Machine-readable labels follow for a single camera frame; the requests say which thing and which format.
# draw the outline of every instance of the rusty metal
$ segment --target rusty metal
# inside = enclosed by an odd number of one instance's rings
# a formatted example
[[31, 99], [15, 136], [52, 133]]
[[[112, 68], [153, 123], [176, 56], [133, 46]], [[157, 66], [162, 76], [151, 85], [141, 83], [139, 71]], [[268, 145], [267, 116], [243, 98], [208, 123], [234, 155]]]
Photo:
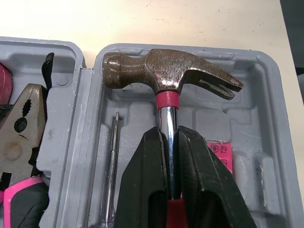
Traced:
[[243, 84], [214, 64], [193, 54], [152, 49], [143, 57], [123, 53], [107, 53], [103, 60], [104, 84], [108, 88], [124, 88], [131, 83], [149, 85], [155, 94], [163, 91], [181, 93], [184, 84], [194, 84], [231, 100], [233, 91]]

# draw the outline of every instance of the pliers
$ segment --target pliers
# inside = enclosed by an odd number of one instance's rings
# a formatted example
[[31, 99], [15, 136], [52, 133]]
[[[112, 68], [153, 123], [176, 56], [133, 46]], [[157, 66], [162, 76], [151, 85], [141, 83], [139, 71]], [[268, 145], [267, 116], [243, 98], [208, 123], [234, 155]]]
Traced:
[[54, 53], [48, 54], [42, 75], [47, 89], [28, 84], [0, 129], [0, 203], [4, 228], [39, 227], [48, 206], [48, 186], [36, 169], [46, 125], [46, 96], [51, 87]]
[[183, 126], [176, 134], [182, 199], [168, 201], [166, 137], [154, 127], [123, 173], [114, 227], [256, 228], [233, 176], [205, 139]]

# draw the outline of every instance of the tool case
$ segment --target tool case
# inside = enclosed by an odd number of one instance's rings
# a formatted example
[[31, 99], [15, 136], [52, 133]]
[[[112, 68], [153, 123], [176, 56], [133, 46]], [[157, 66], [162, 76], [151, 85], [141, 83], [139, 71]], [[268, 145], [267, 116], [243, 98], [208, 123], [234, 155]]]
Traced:
[[123, 126], [119, 133], [117, 204], [123, 171], [143, 133], [156, 126], [158, 117], [155, 95], [147, 85], [131, 84], [124, 89], [104, 86], [102, 60], [107, 52], [140, 57], [152, 48], [190, 52], [245, 85], [233, 100], [226, 101], [185, 84], [178, 123], [198, 131], [207, 141], [231, 143], [233, 175], [257, 227], [303, 227], [281, 76], [268, 55], [252, 50], [113, 44], [100, 51], [94, 68], [89, 69], [73, 43], [1, 37], [0, 62], [13, 75], [11, 104], [28, 83], [45, 84], [41, 66], [48, 53], [55, 53], [47, 124], [37, 159], [38, 169], [50, 178], [49, 206], [40, 227], [86, 228], [99, 221], [105, 158], [110, 150], [112, 120], [119, 111]]

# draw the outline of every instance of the claw hammer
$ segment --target claw hammer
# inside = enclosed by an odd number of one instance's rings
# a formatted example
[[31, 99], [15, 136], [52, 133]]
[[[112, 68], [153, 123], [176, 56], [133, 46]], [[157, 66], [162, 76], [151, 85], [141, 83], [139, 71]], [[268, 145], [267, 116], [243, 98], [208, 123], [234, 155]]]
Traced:
[[173, 142], [183, 85], [197, 85], [227, 100], [234, 97], [231, 90], [239, 92], [244, 85], [196, 55], [169, 49], [152, 49], [145, 56], [137, 58], [123, 53], [107, 53], [103, 59], [103, 79], [105, 86], [112, 89], [143, 83], [154, 91], [160, 115], [159, 128], [167, 139], [165, 161], [169, 199], [180, 199], [178, 148]]

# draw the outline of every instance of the screwdriver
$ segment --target screwdriver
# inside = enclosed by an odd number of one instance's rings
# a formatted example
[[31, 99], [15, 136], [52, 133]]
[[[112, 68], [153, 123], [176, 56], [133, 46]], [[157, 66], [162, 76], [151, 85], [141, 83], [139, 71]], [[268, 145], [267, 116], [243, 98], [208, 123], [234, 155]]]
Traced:
[[116, 113], [115, 123], [112, 134], [112, 145], [106, 163], [106, 180], [103, 187], [102, 198], [102, 213], [101, 213], [101, 226], [102, 228], [112, 228], [114, 226], [114, 194], [117, 172], [117, 138], [118, 138], [118, 121], [119, 113]]

